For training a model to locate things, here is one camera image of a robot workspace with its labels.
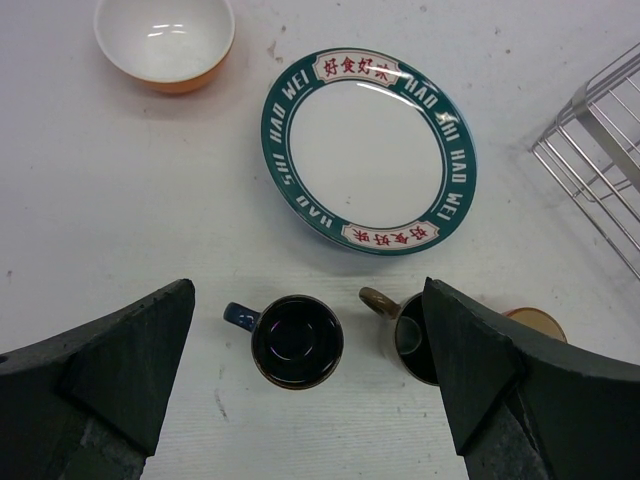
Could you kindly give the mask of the dark maroon mug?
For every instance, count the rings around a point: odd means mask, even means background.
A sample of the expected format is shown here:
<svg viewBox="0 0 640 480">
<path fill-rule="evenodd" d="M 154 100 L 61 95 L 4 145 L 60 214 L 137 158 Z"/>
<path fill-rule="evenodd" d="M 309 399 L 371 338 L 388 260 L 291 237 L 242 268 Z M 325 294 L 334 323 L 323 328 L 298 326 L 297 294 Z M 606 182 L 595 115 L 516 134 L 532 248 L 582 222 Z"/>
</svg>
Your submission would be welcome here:
<svg viewBox="0 0 640 480">
<path fill-rule="evenodd" d="M 362 287 L 360 301 L 382 318 L 379 343 L 384 356 L 416 380 L 438 386 L 424 319 L 422 293 L 401 303 L 371 287 Z"/>
</svg>

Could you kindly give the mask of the green rimmed printed plate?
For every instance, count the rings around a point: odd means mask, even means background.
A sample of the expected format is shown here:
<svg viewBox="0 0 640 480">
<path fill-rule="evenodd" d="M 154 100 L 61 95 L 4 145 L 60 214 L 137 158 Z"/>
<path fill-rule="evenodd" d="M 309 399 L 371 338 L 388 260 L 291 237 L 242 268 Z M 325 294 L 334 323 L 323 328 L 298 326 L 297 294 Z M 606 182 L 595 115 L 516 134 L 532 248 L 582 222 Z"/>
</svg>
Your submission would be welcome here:
<svg viewBox="0 0 640 480">
<path fill-rule="evenodd" d="M 291 209 L 358 252 L 432 248 L 473 202 L 477 155 L 462 113 L 423 73 L 374 50 L 326 49 L 287 67 L 266 96 L 260 137 Z"/>
</svg>

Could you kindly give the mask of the dark blue mug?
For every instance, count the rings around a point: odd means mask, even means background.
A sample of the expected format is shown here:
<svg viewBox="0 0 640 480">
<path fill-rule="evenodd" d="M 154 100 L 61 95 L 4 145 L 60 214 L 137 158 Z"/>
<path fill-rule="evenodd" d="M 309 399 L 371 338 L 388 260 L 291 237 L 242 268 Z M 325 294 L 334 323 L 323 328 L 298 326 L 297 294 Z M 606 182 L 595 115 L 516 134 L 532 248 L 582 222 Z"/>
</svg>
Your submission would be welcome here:
<svg viewBox="0 0 640 480">
<path fill-rule="evenodd" d="M 281 297 L 257 312 L 231 302 L 225 321 L 251 333 L 251 354 L 260 373 L 288 390 L 313 388 L 336 370 L 344 334 L 334 312 L 307 295 Z"/>
</svg>

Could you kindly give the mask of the orange bowl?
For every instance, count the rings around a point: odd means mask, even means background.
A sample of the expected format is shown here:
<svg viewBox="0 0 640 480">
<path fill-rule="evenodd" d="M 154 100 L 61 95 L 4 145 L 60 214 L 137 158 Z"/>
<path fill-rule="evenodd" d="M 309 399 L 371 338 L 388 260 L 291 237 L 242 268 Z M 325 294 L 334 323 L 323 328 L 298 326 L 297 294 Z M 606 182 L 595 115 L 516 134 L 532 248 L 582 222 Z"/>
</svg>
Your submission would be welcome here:
<svg viewBox="0 0 640 480">
<path fill-rule="evenodd" d="M 169 95 L 198 90 L 229 57 L 236 21 L 228 1 L 100 1 L 98 46 L 123 74 Z"/>
</svg>

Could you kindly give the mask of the orange red mug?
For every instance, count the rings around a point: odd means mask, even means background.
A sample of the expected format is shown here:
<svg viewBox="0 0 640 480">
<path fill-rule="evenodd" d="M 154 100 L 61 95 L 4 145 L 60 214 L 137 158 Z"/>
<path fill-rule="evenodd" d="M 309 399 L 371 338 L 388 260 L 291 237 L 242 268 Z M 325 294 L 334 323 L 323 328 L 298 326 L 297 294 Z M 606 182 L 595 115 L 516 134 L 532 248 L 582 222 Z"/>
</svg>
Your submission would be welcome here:
<svg viewBox="0 0 640 480">
<path fill-rule="evenodd" d="M 534 307 L 520 307 L 505 311 L 503 315 L 551 338 L 564 343 L 568 342 L 559 323 L 543 310 Z"/>
</svg>

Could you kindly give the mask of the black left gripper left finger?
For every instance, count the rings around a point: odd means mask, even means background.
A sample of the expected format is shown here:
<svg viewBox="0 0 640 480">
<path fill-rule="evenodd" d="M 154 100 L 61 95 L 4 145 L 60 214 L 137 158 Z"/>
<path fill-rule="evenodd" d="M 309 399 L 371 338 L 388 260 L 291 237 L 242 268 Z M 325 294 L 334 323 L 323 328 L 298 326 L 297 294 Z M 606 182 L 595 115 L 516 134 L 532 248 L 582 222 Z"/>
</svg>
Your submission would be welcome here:
<svg viewBox="0 0 640 480">
<path fill-rule="evenodd" d="M 180 279 L 2 354 L 2 478 L 140 478 L 158 446 L 194 308 L 194 284 Z"/>
</svg>

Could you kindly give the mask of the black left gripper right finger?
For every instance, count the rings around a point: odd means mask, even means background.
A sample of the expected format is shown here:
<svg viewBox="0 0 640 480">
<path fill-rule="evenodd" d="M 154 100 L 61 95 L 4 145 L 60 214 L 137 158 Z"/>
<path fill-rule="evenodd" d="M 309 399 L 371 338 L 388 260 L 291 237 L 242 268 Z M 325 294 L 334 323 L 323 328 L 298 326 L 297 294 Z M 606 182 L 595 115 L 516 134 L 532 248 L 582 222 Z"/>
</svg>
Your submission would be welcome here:
<svg viewBox="0 0 640 480">
<path fill-rule="evenodd" d="M 426 280 L 422 305 L 470 478 L 638 478 L 637 365 L 553 339 L 441 280 Z"/>
</svg>

